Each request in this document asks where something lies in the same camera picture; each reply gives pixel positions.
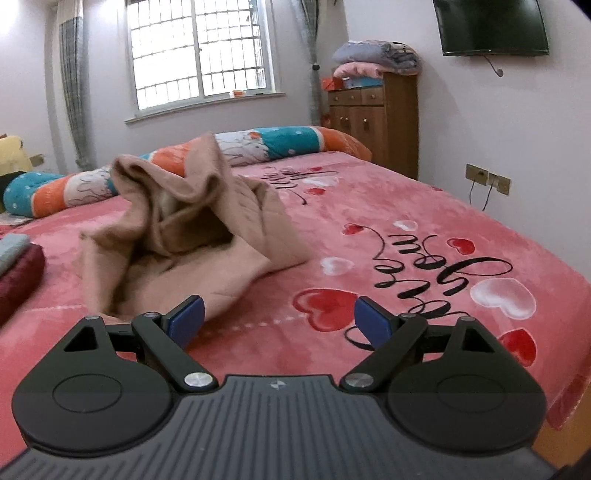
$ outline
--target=red box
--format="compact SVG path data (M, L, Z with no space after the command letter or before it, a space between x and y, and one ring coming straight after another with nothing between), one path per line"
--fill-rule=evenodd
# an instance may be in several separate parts
M342 90L345 87L343 84L342 79L338 78L325 78L322 79L322 89L326 90L327 92L332 92L333 90Z

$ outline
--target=pillow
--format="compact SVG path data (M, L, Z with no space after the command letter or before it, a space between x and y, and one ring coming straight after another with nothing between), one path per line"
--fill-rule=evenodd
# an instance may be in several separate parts
M18 170L31 171L33 164L18 137L0 138L0 175Z

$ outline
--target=window sill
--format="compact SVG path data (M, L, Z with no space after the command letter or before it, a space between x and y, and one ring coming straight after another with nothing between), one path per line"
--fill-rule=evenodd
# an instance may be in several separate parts
M243 97L237 98L215 98L211 100L197 100L193 103L185 103L184 105L179 106L171 106L166 107L163 105L162 107L153 107L150 109L146 109L145 111L139 112L135 115L135 117L130 118L125 121L126 125L131 125L136 122L141 122L143 120L147 120L149 118L155 118L157 116L162 115L169 115L170 113L182 112L185 110L191 110L193 108L199 108L202 106L211 106L211 105L220 105L222 103L233 103L233 102L243 102L245 100L253 100L253 99L261 99L261 98L277 98L277 97L284 97L285 93L277 92L277 93L257 93L254 95L245 95Z

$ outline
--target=brown towel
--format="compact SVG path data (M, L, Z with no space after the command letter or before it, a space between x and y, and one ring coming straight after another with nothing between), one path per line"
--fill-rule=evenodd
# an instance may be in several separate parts
M185 172L115 160L113 183L131 205L114 224L81 234L91 312L127 320L196 294L210 320L257 277L308 260L275 189L233 177L213 135L192 142Z

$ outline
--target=window frame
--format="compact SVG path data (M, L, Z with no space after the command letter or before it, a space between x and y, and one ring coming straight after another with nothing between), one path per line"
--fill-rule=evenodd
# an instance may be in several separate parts
M211 105L216 103L226 103L233 100L242 100L245 98L264 98L269 96L282 96L279 81L278 69L278 54L277 42L275 40L275 19L273 14L272 0L250 0L256 2L259 16L259 32L261 35L262 59L265 72L265 80L267 86L258 89L246 90L245 95L239 98L231 98L229 92L217 93L214 95L205 95L203 90L203 76L201 72L201 59L199 56L199 41L197 38L197 15L195 12L195 2L191 2L191 18L193 21L193 47L195 49L197 60L197 82L199 84L199 96L187 98L183 100L175 100L174 102L164 103L162 105L155 105L142 110L139 109L137 87L135 84L135 68L134 57L132 52L131 29L128 23L128 4L126 0L124 3L123 27L126 31L126 61L128 63L129 71L129 86L132 97L132 104L134 106L134 117L126 120L125 123L133 123L142 118L149 118L158 116L164 113L172 113L175 111L184 111L198 106Z

